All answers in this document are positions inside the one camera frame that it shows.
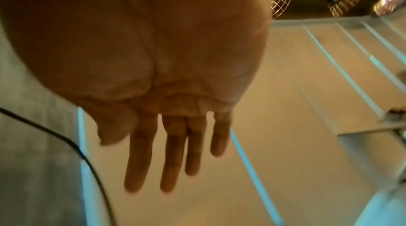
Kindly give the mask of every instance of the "cable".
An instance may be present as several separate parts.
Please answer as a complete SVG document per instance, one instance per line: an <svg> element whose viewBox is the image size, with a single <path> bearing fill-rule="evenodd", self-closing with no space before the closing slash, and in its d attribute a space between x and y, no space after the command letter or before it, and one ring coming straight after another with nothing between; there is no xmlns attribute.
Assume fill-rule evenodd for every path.
<svg viewBox="0 0 406 226"><path fill-rule="evenodd" d="M11 117L11 118L13 118L15 120L18 120L18 121L20 121L20 122L22 122L24 124L28 124L28 125L36 128L36 129L38 129L38 130L46 132L46 133L48 133L48 134L50 134L50 135L52 135L54 137L57 137L61 141L68 144L76 152L76 154L79 155L80 158L82 158L86 162L86 164L89 166L90 171L92 172L93 177L96 180L97 185L99 186L101 195L103 196L103 200L104 200L104 203L106 205L106 210L107 210L107 213L108 213L108 216L109 216L110 225L111 226L117 226L117 221L115 219L113 209L111 207L111 203L110 203L110 200L109 200L109 198L107 196L107 193L106 193L106 190L105 190L105 188L103 186L103 183L100 180L99 175L97 174L96 170L94 169L94 167L91 164L91 162L89 161L89 159L82 153L82 151L80 150L80 147L75 142L73 142L71 139L69 139L69 138L67 138L67 137L65 137L65 136L63 136L63 135L61 135L61 134L59 134L57 132L54 132L53 130L45 128L44 126L41 126L41 125L39 125L39 124L37 124L37 123L35 123L33 121L30 121L30 120L28 120L26 118L23 118L23 117L21 117L21 116L19 116L17 114L14 114L13 112L10 112L10 111L8 111L8 110L6 110L4 108L0 107L0 113L4 114L6 116L9 116L9 117Z"/></svg>

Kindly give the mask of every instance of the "cord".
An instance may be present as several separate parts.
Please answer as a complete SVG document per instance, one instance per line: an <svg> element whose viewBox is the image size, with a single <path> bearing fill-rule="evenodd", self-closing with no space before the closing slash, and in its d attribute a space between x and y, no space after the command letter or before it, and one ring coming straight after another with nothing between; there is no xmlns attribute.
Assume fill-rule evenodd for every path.
<svg viewBox="0 0 406 226"><path fill-rule="evenodd" d="M69 138L67 138L67 137L65 137L65 136L63 136L63 135L61 135L61 134L59 134L59 133L57 133L57 132L54 132L53 130L50 130L50 129L48 129L48 128L45 128L44 126L41 126L41 125L39 125L39 124L37 124L37 123L35 123L35 122L33 122L33 121L30 121L30 120L28 120L28 119L26 119L26 118L23 118L23 117L21 117L21 116L19 116L19 115L17 115L17 114L14 114L13 112L10 112L10 111L8 111L8 110L6 110L6 109L4 109L4 108L1 108L1 107L0 107L0 113L4 114L4 115L6 115L6 116L9 116L9 117L11 117L11 118L13 118L13 119L15 119L15 120L18 120L18 121L20 121L20 122L22 122L22 123L24 123L24 124L28 124L28 125L30 125L30 126L36 128L36 129L38 129L38 130L41 130L41 131L43 131L43 132L46 132L46 133L48 133L48 134L50 134L50 135L52 135L52 136L54 136L54 137L57 137L57 138L60 139L61 141L63 141L63 142L65 142L66 144L68 144L68 145L76 152L76 154L79 155L80 158L82 158L82 159L86 162L86 164L89 166L90 171L92 172L93 177L94 177L94 179L96 180L97 185L98 185L98 187L99 187L99 189L100 189L101 195L103 196L103 200L104 200L104 203L105 203L105 205L106 205L106 210L107 210L107 213L108 213L108 216L109 216L110 225L111 225L111 226L117 226L117 221L116 221L116 219L115 219L115 216L114 216L114 213L113 213L113 209L112 209L112 207L111 207L111 203L110 203L110 200L109 200L109 198L108 198L108 196L107 196L107 193L106 193L106 190L105 190L105 188L104 188L104 186L103 186L103 183L102 183L102 181L100 180L100 177L99 177L99 175L97 174L96 170L94 169L92 163L91 163L91 162L89 161L89 159L83 154L83 152L80 150L80 147L79 147L75 142L73 142L71 139L69 139Z"/></svg>

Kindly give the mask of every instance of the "skin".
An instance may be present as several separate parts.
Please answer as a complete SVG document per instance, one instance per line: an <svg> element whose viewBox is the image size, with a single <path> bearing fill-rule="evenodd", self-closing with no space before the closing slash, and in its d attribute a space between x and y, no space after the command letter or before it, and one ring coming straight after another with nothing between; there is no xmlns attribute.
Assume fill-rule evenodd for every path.
<svg viewBox="0 0 406 226"><path fill-rule="evenodd" d="M199 171L206 114L221 156L232 111L261 62L272 0L0 0L6 34L32 74L81 106L102 145L130 134L125 188L141 189L158 114L167 132L161 189Z"/></svg>

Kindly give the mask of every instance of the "light blue stripe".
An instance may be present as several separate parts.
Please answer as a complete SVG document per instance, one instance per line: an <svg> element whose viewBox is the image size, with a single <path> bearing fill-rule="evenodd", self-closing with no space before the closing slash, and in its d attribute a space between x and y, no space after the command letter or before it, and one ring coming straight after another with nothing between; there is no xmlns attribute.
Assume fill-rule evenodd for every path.
<svg viewBox="0 0 406 226"><path fill-rule="evenodd" d="M394 26L393 23L389 22L386 18L381 17L381 21L384 22L392 31L398 34L404 41L406 41L406 35L401 29Z"/></svg>
<svg viewBox="0 0 406 226"><path fill-rule="evenodd" d="M351 84L351 86L357 91L357 93L365 100L369 107L379 116L382 116L384 112L379 108L377 104L358 86L358 84L347 74L346 71L336 62L336 60L327 52L327 50L321 45L321 43L314 37L314 35L309 31L309 29L302 24L303 28L312 38L312 40L317 44L317 46L323 51L325 56L330 60L330 62L337 68L337 70L344 76L344 78Z"/></svg>
<svg viewBox="0 0 406 226"><path fill-rule="evenodd" d="M386 48L388 48L395 56L404 64L406 65L406 55L403 54L400 50L398 50L395 46L393 46L389 41L387 41L382 35L380 35L376 30L374 30L371 26L369 26L364 21L360 20L360 22L365 26L375 36Z"/></svg>
<svg viewBox="0 0 406 226"><path fill-rule="evenodd" d="M262 202L265 205L266 210L268 211L269 215L271 216L273 222L276 225L281 225L281 226L284 225L282 217L279 215L278 210L276 209L274 203L269 198L269 195L266 192L265 187L262 185L261 180L259 179L257 173L255 172L254 167L252 166L247 155L245 154L244 149L242 148L240 142L237 139L237 136L234 134L233 129L231 129L231 139L233 140L234 145L237 148L238 154L240 155L242 162L245 165L245 168L247 168L248 174L250 175L252 181L254 182L254 185L258 191L258 194L261 197Z"/></svg>
<svg viewBox="0 0 406 226"><path fill-rule="evenodd" d="M83 109L77 109L77 130L79 133L79 147L83 154L87 155L86 148L86 134L85 134L85 122L83 119ZM92 173L89 166L85 161L80 161L80 170L82 173L82 189L83 200L85 202L85 215L87 226L100 226L98 213L94 206L96 199L94 197L94 189L92 183Z"/></svg>
<svg viewBox="0 0 406 226"><path fill-rule="evenodd" d="M369 60L381 70L386 77L389 78L389 80L392 81L393 84L396 85L398 89L400 89L402 92L406 92L406 86L398 79L396 76L394 76L376 57L374 57L371 53L366 50L361 43L359 43L347 30L344 29L343 26L341 26L338 22L336 23L338 27L347 35L347 37L357 46L368 58Z"/></svg>

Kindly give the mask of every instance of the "human hand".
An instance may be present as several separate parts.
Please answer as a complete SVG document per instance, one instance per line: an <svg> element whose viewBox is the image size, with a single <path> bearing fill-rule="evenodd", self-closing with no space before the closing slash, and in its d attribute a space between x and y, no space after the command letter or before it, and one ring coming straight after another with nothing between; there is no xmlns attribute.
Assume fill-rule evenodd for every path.
<svg viewBox="0 0 406 226"><path fill-rule="evenodd" d="M261 61L272 0L0 0L6 33L47 88L81 106L102 145L130 134L125 179L138 191L158 114L167 132L161 189L195 175L214 112L211 153L224 153L233 107Z"/></svg>

